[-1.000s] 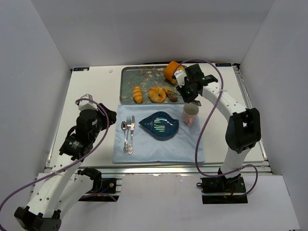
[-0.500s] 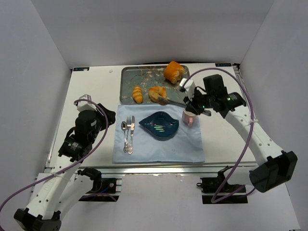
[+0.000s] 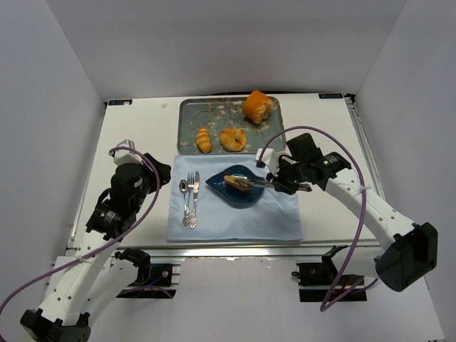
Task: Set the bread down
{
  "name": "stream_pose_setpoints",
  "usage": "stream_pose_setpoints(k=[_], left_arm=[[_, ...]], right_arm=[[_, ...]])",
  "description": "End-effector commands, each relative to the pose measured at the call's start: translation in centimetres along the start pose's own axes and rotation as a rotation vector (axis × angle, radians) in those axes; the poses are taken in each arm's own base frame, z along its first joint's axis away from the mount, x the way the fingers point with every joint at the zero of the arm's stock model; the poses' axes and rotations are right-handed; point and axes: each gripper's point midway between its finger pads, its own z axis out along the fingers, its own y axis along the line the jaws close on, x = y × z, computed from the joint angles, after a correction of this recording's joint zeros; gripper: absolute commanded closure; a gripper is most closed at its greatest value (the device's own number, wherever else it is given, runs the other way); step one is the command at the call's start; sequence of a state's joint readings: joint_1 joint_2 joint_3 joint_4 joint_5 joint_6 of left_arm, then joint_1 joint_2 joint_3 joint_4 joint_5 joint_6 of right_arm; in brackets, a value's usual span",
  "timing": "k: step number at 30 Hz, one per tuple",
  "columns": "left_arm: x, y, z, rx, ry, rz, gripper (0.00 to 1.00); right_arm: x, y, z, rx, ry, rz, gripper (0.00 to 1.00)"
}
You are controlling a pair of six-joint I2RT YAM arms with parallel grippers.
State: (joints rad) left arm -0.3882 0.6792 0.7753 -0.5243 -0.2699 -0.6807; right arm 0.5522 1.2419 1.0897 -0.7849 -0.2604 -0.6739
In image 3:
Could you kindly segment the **metal tongs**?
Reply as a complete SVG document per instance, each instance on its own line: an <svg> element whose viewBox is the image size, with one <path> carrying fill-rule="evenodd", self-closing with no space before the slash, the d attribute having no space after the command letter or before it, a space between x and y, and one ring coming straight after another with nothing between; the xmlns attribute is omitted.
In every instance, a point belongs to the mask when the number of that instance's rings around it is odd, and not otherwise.
<svg viewBox="0 0 456 342"><path fill-rule="evenodd" d="M296 192L311 192L311 186L302 183L302 184L297 184L297 185L292 185L290 187L287 187L285 185L281 185L278 182L273 183L269 182L267 180L251 180L250 179L250 184L252 185L253 188L262 188L262 189L274 189L277 192L283 192L287 193L288 195L295 194Z"/></svg>

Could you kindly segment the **brown bread slice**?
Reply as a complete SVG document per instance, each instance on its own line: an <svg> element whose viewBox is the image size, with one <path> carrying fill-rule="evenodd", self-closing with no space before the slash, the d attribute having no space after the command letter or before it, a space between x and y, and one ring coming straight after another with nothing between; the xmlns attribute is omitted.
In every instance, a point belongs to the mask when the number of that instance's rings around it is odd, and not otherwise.
<svg viewBox="0 0 456 342"><path fill-rule="evenodd" d="M252 189L250 179L244 175L225 175L224 183L225 185L229 185L243 192L250 191Z"/></svg>

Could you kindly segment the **golden croissant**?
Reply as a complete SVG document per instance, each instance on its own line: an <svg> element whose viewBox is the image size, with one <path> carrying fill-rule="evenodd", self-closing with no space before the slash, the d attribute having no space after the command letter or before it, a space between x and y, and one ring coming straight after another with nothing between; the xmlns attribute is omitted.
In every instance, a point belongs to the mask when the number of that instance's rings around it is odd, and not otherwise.
<svg viewBox="0 0 456 342"><path fill-rule="evenodd" d="M240 152L247 143L247 135L243 129L230 127L219 134L222 146L230 152Z"/></svg>

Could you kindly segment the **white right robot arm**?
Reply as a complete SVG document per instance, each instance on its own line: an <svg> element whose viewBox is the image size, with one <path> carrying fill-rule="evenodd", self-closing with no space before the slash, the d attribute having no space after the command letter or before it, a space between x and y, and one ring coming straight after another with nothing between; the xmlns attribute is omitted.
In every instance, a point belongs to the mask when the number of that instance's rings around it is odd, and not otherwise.
<svg viewBox="0 0 456 342"><path fill-rule="evenodd" d="M257 167L268 167L267 180L287 194L308 191L316 185L337 199L361 219L379 245L334 247L322 261L332 274L349 274L380 279L400 292L432 271L437 265L436 228L417 224L391 207L374 190L361 183L355 163L337 152L324 155L310 134L286 143L289 151L277 153L264 147L256 154Z"/></svg>

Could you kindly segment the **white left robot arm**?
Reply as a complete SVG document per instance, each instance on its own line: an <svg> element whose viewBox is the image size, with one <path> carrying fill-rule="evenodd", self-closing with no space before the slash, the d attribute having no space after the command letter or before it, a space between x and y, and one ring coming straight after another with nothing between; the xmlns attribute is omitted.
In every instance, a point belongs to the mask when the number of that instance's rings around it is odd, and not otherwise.
<svg viewBox="0 0 456 342"><path fill-rule="evenodd" d="M148 153L114 152L113 159L117 167L110 187L96 202L74 260L40 306L21 317L35 341L87 341L96 318L126 286L150 280L149 254L117 248L139 222L146 197L170 182L171 167Z"/></svg>

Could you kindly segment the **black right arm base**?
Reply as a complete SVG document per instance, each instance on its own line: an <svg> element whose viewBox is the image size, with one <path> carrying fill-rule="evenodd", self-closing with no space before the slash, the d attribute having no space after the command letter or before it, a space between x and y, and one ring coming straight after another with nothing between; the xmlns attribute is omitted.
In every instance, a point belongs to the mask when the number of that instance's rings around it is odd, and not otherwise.
<svg viewBox="0 0 456 342"><path fill-rule="evenodd" d="M338 271L330 264L330 257L336 252L348 249L348 246L333 246L332 249L321 257L319 262L304 262L297 264L297 270L291 273L292 278L298 281L299 300L301 303L322 302L335 279ZM346 274L341 277L335 289L332 291L329 301L349 289L358 280L359 276ZM341 301L367 301L366 291L361 290L364 286L362 281L356 289L341 299Z"/></svg>

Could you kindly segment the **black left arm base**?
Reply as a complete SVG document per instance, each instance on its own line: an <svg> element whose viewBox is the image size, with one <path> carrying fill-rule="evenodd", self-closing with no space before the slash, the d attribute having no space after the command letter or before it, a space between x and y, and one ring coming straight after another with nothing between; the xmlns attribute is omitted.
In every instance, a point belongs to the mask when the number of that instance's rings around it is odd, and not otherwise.
<svg viewBox="0 0 456 342"><path fill-rule="evenodd" d="M121 299L172 299L180 281L179 264L150 265L148 273L117 295Z"/></svg>

